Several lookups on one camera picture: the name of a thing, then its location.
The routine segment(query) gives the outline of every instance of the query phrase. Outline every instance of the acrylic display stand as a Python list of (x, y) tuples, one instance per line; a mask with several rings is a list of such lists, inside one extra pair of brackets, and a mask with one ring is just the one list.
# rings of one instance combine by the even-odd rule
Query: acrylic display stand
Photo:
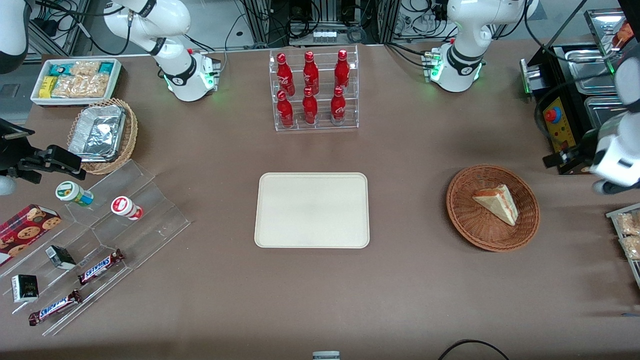
[[(331, 122), (331, 99), (333, 98), (333, 89), (335, 88), (335, 64), (338, 62), (338, 50), (345, 49), (347, 51), (347, 62), (349, 63), (349, 86), (344, 92), (344, 100), (346, 106), (344, 110), (345, 121), (343, 125), (336, 126)], [(360, 112), (358, 107), (358, 98), (360, 97), (358, 89), (358, 48), (355, 46), (342, 47), (315, 47), (313, 48), (314, 59), (318, 66), (320, 76), (320, 92), (316, 95), (318, 101), (318, 116), (315, 125), (309, 125), (305, 122), (305, 114), (302, 108), (302, 99), (304, 98), (305, 81), (302, 70), (305, 68), (305, 51), (309, 49), (281, 49), (271, 51), (269, 54), (269, 76), (271, 78), (271, 101), (273, 103), (273, 119), (276, 131), (293, 131), (293, 130), (339, 130), (345, 128), (357, 128), (360, 125)], [(293, 72), (293, 83), (296, 87), (296, 93), (289, 97), (289, 101), (293, 106), (293, 127), (286, 128), (282, 125), (278, 117), (278, 99), (276, 94), (280, 89), (278, 82), (278, 63), (275, 60), (276, 55), (284, 53), (287, 56), (287, 63)]]
[[(82, 303), (71, 306), (61, 314), (52, 315), (34, 327), (37, 331), (43, 331), (43, 336), (58, 333), (190, 224), (180, 210), (164, 197), (153, 183), (153, 178), (135, 161), (129, 160), (89, 189), (94, 200), (88, 207), (82, 208), (73, 203), (65, 205), (60, 214), (64, 222), (55, 228), (58, 232), (47, 233), (47, 238), (41, 238), (34, 244), (37, 245), (35, 250), (16, 264), (5, 265), (11, 266), (0, 275), (5, 304), (13, 304), (12, 276), (35, 275), (38, 279), (38, 300), (13, 304), (13, 313), (24, 317), (25, 326), (28, 326), (29, 314), (66, 297), (73, 289), (79, 289), (84, 299)], [(132, 221), (111, 212), (111, 201), (120, 195), (131, 198), (144, 209), (140, 220)], [(67, 249), (77, 265), (71, 270), (54, 267), (45, 253), (50, 245)], [(92, 282), (81, 286), (77, 276), (108, 257), (115, 249), (120, 249), (125, 259)]]

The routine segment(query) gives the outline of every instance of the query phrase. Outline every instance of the red emergency stop button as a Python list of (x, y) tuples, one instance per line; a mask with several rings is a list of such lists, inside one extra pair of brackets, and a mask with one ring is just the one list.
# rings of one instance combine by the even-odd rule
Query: red emergency stop button
[(553, 107), (545, 111), (545, 120), (550, 122), (551, 124), (557, 124), (560, 122), (560, 118), (562, 117), (562, 110), (557, 106)]

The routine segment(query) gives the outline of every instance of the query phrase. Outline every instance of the sandwich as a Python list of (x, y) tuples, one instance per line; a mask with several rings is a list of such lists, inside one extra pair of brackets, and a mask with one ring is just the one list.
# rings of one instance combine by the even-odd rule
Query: sandwich
[(479, 190), (473, 196), (474, 200), (491, 211), (505, 223), (514, 226), (518, 220), (518, 209), (513, 202), (511, 193), (506, 185), (502, 184), (494, 189)]

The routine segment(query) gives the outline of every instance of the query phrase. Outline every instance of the small black box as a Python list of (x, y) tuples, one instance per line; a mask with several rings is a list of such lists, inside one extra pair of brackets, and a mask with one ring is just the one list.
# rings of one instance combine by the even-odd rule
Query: small black box
[(11, 278), (13, 302), (38, 300), (38, 279), (35, 275), (16, 275)]
[(76, 265), (74, 259), (69, 255), (69, 251), (63, 247), (51, 245), (47, 247), (46, 253), (56, 268), (71, 270)]
[(33, 19), (32, 20), (36, 26), (38, 26), (45, 34), (50, 37), (56, 36), (58, 32), (58, 22), (55, 20), (42, 20), (42, 19)]

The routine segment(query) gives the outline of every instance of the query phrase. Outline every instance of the white bottle with red label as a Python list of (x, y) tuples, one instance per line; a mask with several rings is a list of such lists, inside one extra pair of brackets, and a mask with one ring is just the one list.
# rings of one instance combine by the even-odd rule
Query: white bottle with red label
[(278, 90), (276, 96), (278, 97), (276, 107), (278, 108), (280, 123), (282, 123), (284, 128), (290, 129), (293, 127), (293, 106), (291, 106), (291, 103), (287, 100), (287, 95), (284, 91)]
[(287, 57), (285, 54), (280, 53), (276, 55), (278, 62), (278, 83), (280, 89), (284, 90), (287, 96), (293, 96), (296, 94), (296, 87), (293, 85), (293, 72), (289, 64), (287, 64)]
[(313, 95), (317, 95), (320, 92), (320, 73), (311, 51), (305, 52), (305, 68), (302, 73), (305, 76), (305, 87), (310, 87)]
[(302, 99), (302, 108), (305, 110), (305, 122), (315, 125), (318, 115), (318, 101), (314, 97), (314, 91), (309, 86), (305, 88), (305, 98)]
[(338, 51), (338, 63), (335, 64), (335, 86), (341, 86), (343, 91), (349, 87), (349, 63), (347, 62), (347, 51)]
[(139, 220), (145, 213), (141, 207), (135, 205), (133, 201), (126, 196), (118, 196), (115, 198), (111, 203), (111, 211), (129, 220)]
[(344, 108), (346, 101), (342, 95), (342, 87), (336, 86), (333, 90), (333, 98), (331, 99), (331, 122), (333, 125), (340, 126), (344, 124)]

